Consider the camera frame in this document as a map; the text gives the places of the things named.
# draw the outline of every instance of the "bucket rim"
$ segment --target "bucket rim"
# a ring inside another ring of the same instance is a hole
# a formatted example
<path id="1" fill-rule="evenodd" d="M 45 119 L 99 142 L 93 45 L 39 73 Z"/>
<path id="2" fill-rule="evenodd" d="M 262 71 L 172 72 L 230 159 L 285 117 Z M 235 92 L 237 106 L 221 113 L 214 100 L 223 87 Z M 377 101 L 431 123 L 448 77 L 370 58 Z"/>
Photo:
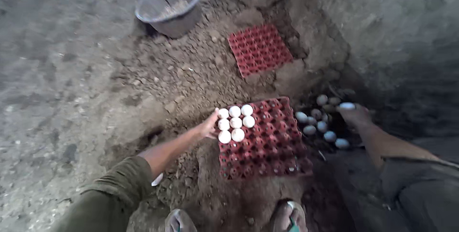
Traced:
<path id="1" fill-rule="evenodd" d="M 183 11 L 177 12 L 177 13 L 171 15 L 171 16 L 163 17 L 163 18 L 152 18 L 152 19 L 146 19 L 146 18 L 143 18 L 143 17 L 140 16 L 139 8 L 140 8 L 142 2 L 143 2 L 143 0 L 138 0 L 137 3 L 135 4 L 135 16 L 139 20 L 141 20 L 142 22 L 151 24 L 151 23 L 164 22 L 164 21 L 179 17 L 179 16 L 189 12 L 194 6 L 196 6 L 196 4 L 199 2 L 199 0 L 190 1 L 190 3 L 187 5 L 187 7 L 185 9 L 183 9 Z"/>

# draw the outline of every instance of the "empty egg tray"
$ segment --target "empty egg tray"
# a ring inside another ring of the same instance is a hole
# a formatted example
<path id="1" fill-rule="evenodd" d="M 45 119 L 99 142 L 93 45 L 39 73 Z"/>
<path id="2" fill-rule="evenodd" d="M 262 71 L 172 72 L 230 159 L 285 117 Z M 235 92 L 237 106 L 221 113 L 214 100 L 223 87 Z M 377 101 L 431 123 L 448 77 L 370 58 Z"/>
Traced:
<path id="1" fill-rule="evenodd" d="M 293 59 L 273 24 L 238 31 L 228 36 L 228 42 L 243 78 L 274 70 Z"/>
<path id="2" fill-rule="evenodd" d="M 221 176 L 231 180 L 312 175 L 312 163 L 307 158 L 307 148 L 301 141 L 289 98 L 273 98 L 249 105 L 253 108 L 255 126 L 242 127 L 244 140 L 219 142 Z"/>

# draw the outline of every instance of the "bucket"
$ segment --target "bucket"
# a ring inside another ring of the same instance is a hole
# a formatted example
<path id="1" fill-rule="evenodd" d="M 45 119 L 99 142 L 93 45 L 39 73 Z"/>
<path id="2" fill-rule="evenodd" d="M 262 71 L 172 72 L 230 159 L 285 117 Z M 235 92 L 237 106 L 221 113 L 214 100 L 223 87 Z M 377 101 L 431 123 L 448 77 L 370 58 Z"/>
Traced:
<path id="1" fill-rule="evenodd" d="M 199 0 L 139 0 L 135 16 L 159 33 L 180 38 L 201 19 Z"/>

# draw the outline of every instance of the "pit wall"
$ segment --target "pit wall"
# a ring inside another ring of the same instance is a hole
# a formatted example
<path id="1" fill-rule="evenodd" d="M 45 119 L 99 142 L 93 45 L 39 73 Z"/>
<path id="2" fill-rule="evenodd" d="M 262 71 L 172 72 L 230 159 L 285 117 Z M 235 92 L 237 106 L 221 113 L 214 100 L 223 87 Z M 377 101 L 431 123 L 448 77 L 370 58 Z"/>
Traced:
<path id="1" fill-rule="evenodd" d="M 268 6 L 275 0 L 242 0 Z M 292 26 L 308 48 L 311 29 L 305 7 L 315 0 L 290 0 Z M 342 76 L 357 74 L 384 116 L 385 129 L 407 137 L 457 135 L 459 132 L 459 0 L 316 0 L 334 24 L 322 46 L 326 61 L 311 69 L 332 67 Z M 336 47 L 343 38 L 350 46 Z"/>

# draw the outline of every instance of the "green flip-flop strap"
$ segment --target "green flip-flop strap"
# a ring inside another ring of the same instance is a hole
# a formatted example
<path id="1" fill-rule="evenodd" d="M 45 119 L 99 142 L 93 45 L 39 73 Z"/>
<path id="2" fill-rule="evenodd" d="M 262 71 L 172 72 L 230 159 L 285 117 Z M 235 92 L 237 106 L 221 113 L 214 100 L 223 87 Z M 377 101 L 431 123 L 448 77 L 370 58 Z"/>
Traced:
<path id="1" fill-rule="evenodd" d="M 300 232 L 300 228 L 296 225 L 295 221 L 293 221 L 293 219 L 290 218 L 290 222 L 291 222 L 291 227 L 290 229 L 288 230 L 288 232 Z"/>

